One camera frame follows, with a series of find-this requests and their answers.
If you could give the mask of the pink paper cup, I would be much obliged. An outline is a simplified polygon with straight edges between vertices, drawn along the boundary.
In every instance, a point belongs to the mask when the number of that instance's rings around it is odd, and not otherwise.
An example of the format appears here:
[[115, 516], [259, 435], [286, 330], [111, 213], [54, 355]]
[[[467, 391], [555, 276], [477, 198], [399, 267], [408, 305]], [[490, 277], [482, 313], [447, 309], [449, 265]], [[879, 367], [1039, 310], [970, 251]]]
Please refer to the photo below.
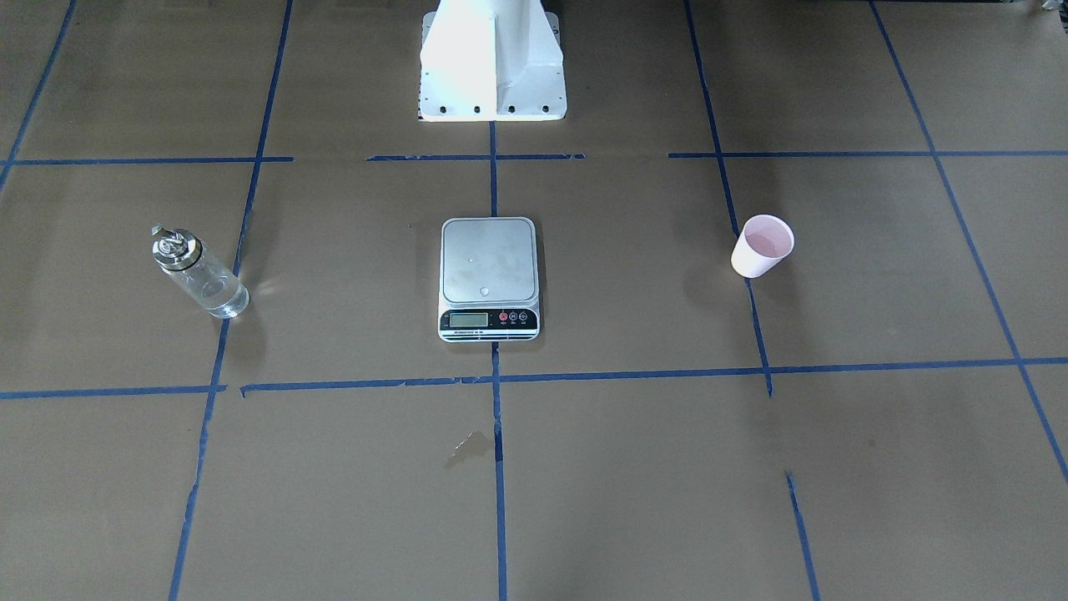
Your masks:
[[794, 230], [774, 215], [755, 215], [745, 221], [731, 255], [731, 266], [744, 278], [758, 278], [789, 256], [796, 246]]

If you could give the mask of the white digital kitchen scale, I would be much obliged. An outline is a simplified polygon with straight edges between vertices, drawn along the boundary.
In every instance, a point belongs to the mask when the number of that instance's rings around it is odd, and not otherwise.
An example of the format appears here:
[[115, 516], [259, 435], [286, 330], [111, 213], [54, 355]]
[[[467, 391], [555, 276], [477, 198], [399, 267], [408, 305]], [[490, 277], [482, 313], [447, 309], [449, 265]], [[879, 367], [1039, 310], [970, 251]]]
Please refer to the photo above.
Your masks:
[[451, 218], [440, 231], [437, 330], [447, 343], [541, 334], [537, 228], [527, 217]]

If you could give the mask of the clear glass sauce bottle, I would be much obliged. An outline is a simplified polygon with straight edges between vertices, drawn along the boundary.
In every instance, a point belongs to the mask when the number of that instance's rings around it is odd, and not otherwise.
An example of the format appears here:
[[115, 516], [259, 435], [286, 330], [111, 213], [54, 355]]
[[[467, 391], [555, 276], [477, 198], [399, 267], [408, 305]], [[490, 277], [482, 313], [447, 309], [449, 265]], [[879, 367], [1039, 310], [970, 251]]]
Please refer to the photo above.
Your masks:
[[214, 318], [232, 319], [250, 304], [250, 292], [229, 267], [189, 230], [154, 225], [152, 256], [179, 288]]

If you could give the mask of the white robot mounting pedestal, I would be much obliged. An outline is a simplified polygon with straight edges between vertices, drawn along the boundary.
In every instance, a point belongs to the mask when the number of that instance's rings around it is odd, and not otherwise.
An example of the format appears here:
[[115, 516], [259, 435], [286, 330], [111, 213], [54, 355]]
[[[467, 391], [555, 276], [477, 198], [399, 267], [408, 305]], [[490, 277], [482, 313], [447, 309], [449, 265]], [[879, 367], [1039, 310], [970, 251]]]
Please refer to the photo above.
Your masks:
[[420, 62], [425, 122], [566, 117], [560, 20], [541, 1], [441, 1], [422, 18]]

